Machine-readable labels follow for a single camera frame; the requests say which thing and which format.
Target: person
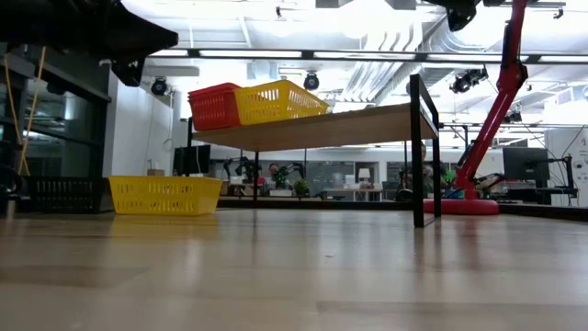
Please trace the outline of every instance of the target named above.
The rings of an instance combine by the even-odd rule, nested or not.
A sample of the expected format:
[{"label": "person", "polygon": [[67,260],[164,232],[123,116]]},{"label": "person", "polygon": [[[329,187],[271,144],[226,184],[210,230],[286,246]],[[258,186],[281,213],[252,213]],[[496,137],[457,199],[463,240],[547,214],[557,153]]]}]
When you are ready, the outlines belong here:
[{"label": "person", "polygon": [[269,170],[269,175],[271,177],[273,177],[279,171],[279,165],[277,165],[277,163],[273,162],[269,165],[268,170]]},{"label": "person", "polygon": [[[425,162],[426,158],[426,146],[423,142],[421,142],[421,157],[423,158],[423,196],[427,198],[429,194],[434,193],[434,183],[433,183],[433,162]],[[404,170],[401,171],[401,184],[398,187],[398,191],[402,189],[412,189],[413,188],[413,163],[408,163],[406,176],[404,175]],[[441,164],[441,188],[445,187],[447,184],[443,179],[443,176],[446,174],[446,170]]]},{"label": "person", "polygon": [[272,162],[269,165],[269,167],[267,168],[267,170],[269,170],[269,175],[270,175],[270,178],[267,181],[268,189],[269,190],[273,190],[273,189],[292,189],[292,184],[289,182],[289,180],[287,178],[284,180],[284,185],[285,185],[284,188],[278,188],[277,187],[276,176],[279,173],[279,169],[280,169],[280,166],[277,163],[275,163],[275,162]]}]

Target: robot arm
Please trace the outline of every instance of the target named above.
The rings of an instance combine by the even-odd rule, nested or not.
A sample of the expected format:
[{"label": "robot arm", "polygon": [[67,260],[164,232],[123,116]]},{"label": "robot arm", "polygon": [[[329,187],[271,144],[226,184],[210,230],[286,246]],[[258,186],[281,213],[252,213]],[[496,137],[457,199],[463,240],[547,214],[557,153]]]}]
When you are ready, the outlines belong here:
[{"label": "robot arm", "polygon": [[286,170],[286,174],[289,175],[295,171],[298,171],[298,173],[300,174],[300,177],[302,177],[302,179],[306,178],[306,174],[304,171],[304,165],[300,162],[292,162],[291,164],[289,164],[288,166],[285,166],[285,170]]},{"label": "robot arm", "polygon": [[222,163],[222,167],[224,171],[227,173],[227,177],[231,178],[231,170],[229,166],[232,164],[233,161],[239,161],[239,166],[235,169],[235,174],[237,176],[241,176],[243,174],[243,168],[245,168],[245,177],[248,181],[252,181],[254,178],[254,170],[255,164],[253,161],[249,160],[247,157],[234,157],[228,158]]},{"label": "robot arm", "polygon": [[518,53],[525,20],[525,9],[529,0],[514,0],[513,13],[504,30],[503,59],[496,83],[499,94],[481,128],[478,139],[466,149],[458,163],[456,184],[464,189],[465,199],[478,197],[475,190],[475,175],[481,160],[492,143],[506,112],[511,107],[518,90],[528,78],[526,67]]}]

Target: plastic basket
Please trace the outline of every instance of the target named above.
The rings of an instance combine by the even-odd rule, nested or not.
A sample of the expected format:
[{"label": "plastic basket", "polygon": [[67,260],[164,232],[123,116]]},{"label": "plastic basket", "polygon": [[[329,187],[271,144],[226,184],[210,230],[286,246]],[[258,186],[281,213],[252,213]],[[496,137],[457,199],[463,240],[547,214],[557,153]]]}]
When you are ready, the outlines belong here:
[{"label": "plastic basket", "polygon": [[225,83],[188,93],[194,129],[207,131],[241,125],[233,93],[238,88]]},{"label": "plastic basket", "polygon": [[100,213],[113,211],[106,178],[25,177],[31,211]]},{"label": "plastic basket", "polygon": [[326,114],[329,105],[288,80],[235,90],[242,125]]},{"label": "plastic basket", "polygon": [[206,177],[110,178],[114,207],[120,214],[194,216],[214,212],[222,180]]}]

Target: wooden floor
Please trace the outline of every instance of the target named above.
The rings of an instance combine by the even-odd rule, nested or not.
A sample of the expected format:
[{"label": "wooden floor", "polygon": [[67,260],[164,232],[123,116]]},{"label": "wooden floor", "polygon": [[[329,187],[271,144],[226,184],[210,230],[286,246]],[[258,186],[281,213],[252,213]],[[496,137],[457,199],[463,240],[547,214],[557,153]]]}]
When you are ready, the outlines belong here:
[{"label": "wooden floor", "polygon": [[0,329],[587,330],[588,224],[224,210],[0,223]]}]

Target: yellow basket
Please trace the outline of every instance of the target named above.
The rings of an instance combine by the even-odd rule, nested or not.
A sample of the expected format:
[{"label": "yellow basket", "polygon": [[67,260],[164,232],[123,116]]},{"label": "yellow basket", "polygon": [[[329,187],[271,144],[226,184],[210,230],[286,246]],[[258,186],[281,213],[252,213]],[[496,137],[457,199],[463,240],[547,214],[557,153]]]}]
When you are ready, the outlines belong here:
[{"label": "yellow basket", "polygon": [[242,125],[326,114],[329,105],[288,80],[234,91]]},{"label": "yellow basket", "polygon": [[110,177],[120,214],[194,216],[217,209],[222,180],[206,177]]}]

